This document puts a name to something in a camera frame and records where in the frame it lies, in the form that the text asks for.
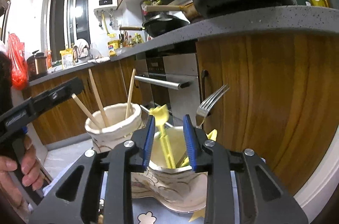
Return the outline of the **left hand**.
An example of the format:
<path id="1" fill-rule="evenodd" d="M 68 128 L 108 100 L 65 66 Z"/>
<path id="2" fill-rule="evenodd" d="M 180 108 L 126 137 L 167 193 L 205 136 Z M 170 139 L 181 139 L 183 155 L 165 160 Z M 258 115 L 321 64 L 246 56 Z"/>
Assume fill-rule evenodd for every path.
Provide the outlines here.
<path id="1" fill-rule="evenodd" d="M 22 184 L 25 187 L 32 187 L 33 191 L 41 189 L 44 182 L 44 175 L 40 169 L 40 163 L 36 158 L 36 149 L 29 136 L 24 138 L 25 155 L 21 161 L 21 171 L 24 174 Z M 15 186 L 9 172 L 17 169 L 17 163 L 6 156 L 1 156 L 1 190 L 10 204 L 15 208 L 20 208 L 24 199 Z"/>

